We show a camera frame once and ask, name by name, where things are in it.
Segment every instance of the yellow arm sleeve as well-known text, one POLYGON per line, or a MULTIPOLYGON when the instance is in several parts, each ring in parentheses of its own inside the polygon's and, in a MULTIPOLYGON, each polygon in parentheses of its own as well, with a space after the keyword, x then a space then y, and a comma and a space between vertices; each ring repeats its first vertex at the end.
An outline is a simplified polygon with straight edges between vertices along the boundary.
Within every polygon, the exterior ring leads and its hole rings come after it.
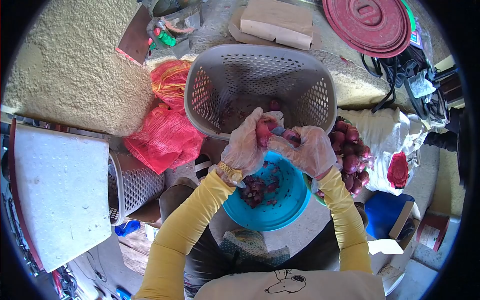
POLYGON ((223 202, 235 191, 211 171, 162 224, 158 231, 135 299, 184 299, 183 269, 206 226, 223 202))
POLYGON ((318 181, 318 185, 325 193, 327 208, 332 211, 335 235, 340 248, 340 271, 358 270, 371 274, 367 233, 338 169, 333 167, 318 181))

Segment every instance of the gray plastic basket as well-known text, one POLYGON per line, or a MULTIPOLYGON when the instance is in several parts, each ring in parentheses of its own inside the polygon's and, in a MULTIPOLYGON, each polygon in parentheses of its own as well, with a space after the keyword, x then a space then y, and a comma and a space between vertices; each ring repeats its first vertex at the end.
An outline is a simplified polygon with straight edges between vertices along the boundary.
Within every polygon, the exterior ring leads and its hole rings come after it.
POLYGON ((285 127, 314 125, 329 133, 336 120, 335 86, 328 69, 293 49, 229 44, 200 54, 188 73, 185 111, 200 132, 229 140, 256 107, 282 104, 285 127))

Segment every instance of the gold wristwatch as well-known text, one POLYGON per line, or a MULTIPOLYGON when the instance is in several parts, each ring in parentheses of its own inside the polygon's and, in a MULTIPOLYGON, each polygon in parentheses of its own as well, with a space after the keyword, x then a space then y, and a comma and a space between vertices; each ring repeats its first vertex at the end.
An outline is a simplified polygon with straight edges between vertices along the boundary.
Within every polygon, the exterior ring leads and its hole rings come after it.
POLYGON ((238 184, 243 179, 243 172, 240 170, 235 170, 232 167, 229 167, 223 161, 218 163, 218 167, 227 175, 228 178, 232 180, 234 184, 238 184))

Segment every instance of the blue plastic bowl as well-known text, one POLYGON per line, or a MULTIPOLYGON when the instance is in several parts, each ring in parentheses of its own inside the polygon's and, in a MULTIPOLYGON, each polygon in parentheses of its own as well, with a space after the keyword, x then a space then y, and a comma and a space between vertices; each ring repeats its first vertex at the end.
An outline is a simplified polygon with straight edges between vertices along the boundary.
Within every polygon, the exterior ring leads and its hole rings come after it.
POLYGON ((307 207, 310 199, 303 176, 291 163, 279 154, 268 152, 263 168, 255 176, 262 178, 266 184, 272 182, 271 175, 278 176, 279 188, 275 192, 266 193, 264 200, 255 208, 251 208, 240 198, 238 189, 223 203, 227 214, 237 224, 257 231, 281 229, 295 221, 307 207), (276 199, 275 205, 267 201, 276 199))

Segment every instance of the white t-shirt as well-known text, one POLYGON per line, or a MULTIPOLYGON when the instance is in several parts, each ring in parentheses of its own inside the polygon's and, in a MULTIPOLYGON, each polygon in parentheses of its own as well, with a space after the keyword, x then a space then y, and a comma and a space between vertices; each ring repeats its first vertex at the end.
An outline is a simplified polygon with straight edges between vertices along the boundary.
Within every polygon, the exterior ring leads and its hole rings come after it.
POLYGON ((382 278, 362 271, 299 271, 241 273, 205 284, 195 300, 250 299, 385 299, 382 278))

